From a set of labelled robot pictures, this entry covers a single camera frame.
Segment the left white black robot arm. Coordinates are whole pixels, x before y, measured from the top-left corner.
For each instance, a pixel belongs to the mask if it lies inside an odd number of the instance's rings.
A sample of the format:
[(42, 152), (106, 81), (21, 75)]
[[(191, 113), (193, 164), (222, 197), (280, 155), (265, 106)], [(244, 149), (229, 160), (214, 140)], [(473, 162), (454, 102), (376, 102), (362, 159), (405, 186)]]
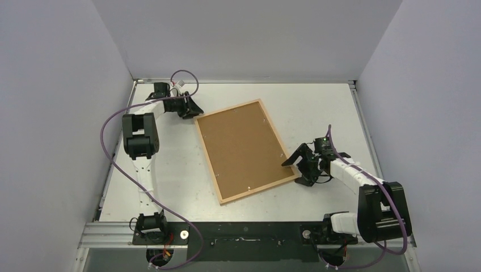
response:
[(145, 105), (122, 117), (124, 151), (132, 160), (136, 173), (140, 214), (134, 227), (135, 237), (141, 237), (154, 244), (170, 241), (172, 233), (167, 226), (164, 209), (154, 201), (157, 191), (155, 156), (160, 149), (157, 119), (166, 112), (175, 112), (183, 119), (203, 114), (183, 91), (185, 83), (154, 83), (154, 92), (146, 99)]

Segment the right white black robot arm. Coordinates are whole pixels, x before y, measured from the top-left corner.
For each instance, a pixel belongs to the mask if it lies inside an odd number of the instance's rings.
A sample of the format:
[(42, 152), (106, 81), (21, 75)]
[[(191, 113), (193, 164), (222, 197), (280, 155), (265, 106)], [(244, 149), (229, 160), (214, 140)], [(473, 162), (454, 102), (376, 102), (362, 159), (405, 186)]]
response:
[(412, 234), (406, 195), (398, 182), (387, 182), (363, 169), (350, 155), (338, 152), (328, 136), (316, 138), (313, 148), (303, 143), (283, 163), (295, 166), (300, 177), (295, 182), (313, 186), (321, 176), (336, 179), (357, 197), (355, 212), (342, 211), (326, 215), (321, 226), (322, 239), (335, 243), (343, 234), (360, 236), (368, 243), (402, 239), (406, 247)]

